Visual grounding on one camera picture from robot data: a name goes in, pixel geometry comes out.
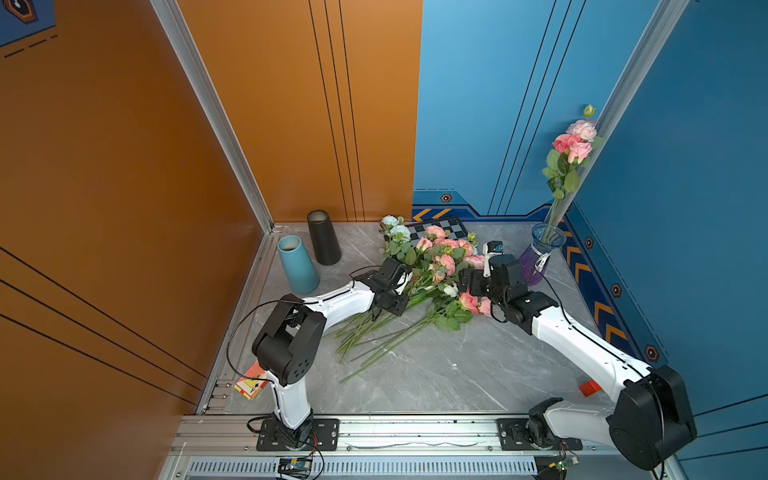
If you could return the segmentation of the bunch of pink flowers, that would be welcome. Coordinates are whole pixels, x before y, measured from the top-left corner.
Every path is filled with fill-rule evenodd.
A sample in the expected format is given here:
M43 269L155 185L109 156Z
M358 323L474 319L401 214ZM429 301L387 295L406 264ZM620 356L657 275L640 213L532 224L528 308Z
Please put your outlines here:
M382 312L358 314L344 323L336 336L341 339L337 348L341 362L358 362L350 380L381 361L388 353L434 326L443 332L457 332L476 316L491 315L492 303L487 297L474 297L459 292L459 275L466 269L482 269L483 249L476 235L470 232L468 240L452 240L437 228L416 246L410 242L410 232L401 217L387 215L380 222L385 239L383 258L395 258L412 268L412 278L405 293L410 297L406 311L425 304L424 315L400 330L374 337L373 334L389 325L396 316Z

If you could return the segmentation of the pink rose stem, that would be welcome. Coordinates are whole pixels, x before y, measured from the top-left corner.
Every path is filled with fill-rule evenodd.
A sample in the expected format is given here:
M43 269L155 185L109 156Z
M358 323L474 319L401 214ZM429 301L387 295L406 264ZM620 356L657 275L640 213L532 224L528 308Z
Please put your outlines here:
M547 155L547 166L542 173L553 196L546 220L550 225L557 226L566 196L573 193L580 183L581 145L578 137L562 134L555 139L553 149Z
M546 240L554 237L566 206L566 199L574 195L582 183L582 171L589 161L592 150L590 142L573 141L567 147L561 145L552 149L547 155L547 168L544 172L548 178L548 187L553 196L553 202L547 215Z

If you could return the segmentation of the pale pink carnation stem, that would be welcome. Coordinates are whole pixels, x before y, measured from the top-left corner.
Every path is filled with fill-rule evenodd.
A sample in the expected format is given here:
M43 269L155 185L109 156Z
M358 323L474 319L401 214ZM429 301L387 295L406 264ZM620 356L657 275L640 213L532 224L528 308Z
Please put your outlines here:
M597 108L587 104L582 111L583 118L572 123L566 130L570 136L578 137L583 142L592 143L598 137Z

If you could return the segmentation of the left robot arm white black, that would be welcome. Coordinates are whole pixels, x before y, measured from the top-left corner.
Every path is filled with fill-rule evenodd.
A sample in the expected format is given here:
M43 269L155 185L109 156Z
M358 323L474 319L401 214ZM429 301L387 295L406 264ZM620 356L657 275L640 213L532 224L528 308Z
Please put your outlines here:
M386 259L378 268L352 277L328 293L299 298L283 296L252 343L263 373L254 378L271 387L273 417L279 427L304 440L311 427L312 408L305 376L310 371L325 332L358 314L404 313L412 268Z

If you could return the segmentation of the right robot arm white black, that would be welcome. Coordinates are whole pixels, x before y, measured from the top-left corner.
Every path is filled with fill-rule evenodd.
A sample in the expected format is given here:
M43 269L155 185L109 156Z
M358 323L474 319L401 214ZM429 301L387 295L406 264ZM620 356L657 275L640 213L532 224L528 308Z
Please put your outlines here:
M613 403L596 409L560 397L541 402L529 410L525 427L532 445L553 449L567 438L586 440L613 447L634 466L652 471L696 439L682 376L622 352L574 320L558 300L529 290L514 256L494 253L482 268L461 271L459 291L567 357Z

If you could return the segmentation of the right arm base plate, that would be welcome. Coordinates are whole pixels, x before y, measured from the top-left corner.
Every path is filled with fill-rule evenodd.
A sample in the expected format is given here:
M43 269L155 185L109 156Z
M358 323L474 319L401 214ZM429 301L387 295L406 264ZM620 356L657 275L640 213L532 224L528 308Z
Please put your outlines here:
M504 451L554 451L561 446L573 451L583 449L581 440L557 437L539 420L522 417L500 418L496 420L496 425Z

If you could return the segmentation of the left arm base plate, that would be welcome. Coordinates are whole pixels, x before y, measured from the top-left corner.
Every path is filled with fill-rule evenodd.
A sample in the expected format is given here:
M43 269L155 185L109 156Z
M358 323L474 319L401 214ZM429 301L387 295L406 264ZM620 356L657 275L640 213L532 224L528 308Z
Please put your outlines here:
M308 418L296 429L289 429L278 419L269 418L258 428L256 449L262 452L335 451L339 439L338 419Z

